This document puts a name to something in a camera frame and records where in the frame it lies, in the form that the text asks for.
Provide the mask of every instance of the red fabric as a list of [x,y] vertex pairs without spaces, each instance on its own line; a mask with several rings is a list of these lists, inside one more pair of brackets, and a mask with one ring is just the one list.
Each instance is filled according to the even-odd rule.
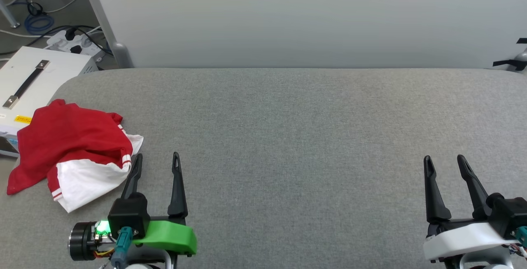
[[89,159],[122,167],[122,157],[133,151],[117,126],[122,119],[117,113],[80,108],[62,99],[37,109],[31,124],[17,134],[20,165],[9,175],[7,194],[29,188],[46,176],[49,189],[58,189],[58,162]]

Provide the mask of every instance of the gray fabric surface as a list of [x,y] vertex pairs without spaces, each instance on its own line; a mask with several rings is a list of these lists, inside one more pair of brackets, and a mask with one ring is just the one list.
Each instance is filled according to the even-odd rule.
[[[179,152],[198,237],[179,268],[443,268],[423,259],[427,154],[456,218],[472,211],[459,153],[489,193],[526,196],[527,77],[511,72],[111,70],[55,97],[120,113],[145,137],[150,215],[166,214]],[[71,214],[46,181],[4,192],[2,268],[100,266],[71,261],[68,235],[121,189]]]

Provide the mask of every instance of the teal cable connector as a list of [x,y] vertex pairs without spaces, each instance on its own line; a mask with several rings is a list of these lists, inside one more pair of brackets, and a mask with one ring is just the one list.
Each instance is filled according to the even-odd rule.
[[520,242],[522,246],[527,246],[527,227],[522,226],[516,229],[514,233],[514,237],[518,239],[518,241]]
[[126,268],[126,254],[128,248],[132,244],[133,229],[130,227],[123,227],[119,232],[119,237],[115,243],[115,251],[112,254],[112,266],[117,269]]

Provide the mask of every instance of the white box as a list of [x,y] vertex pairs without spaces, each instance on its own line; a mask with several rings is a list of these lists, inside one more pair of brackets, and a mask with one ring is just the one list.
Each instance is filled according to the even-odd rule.
[[0,69],[0,105],[15,94],[41,60],[49,65],[12,109],[0,107],[0,154],[18,157],[16,133],[28,125],[36,109],[46,106],[57,89],[79,74],[98,71],[92,57],[49,49],[22,47]]

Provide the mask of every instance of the yellow label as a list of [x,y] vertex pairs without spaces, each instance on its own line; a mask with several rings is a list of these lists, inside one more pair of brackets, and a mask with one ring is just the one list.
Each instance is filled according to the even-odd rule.
[[32,119],[32,117],[24,117],[23,115],[17,115],[16,118],[15,118],[15,122],[21,122],[21,123],[29,124],[29,123],[31,123],[31,119]]

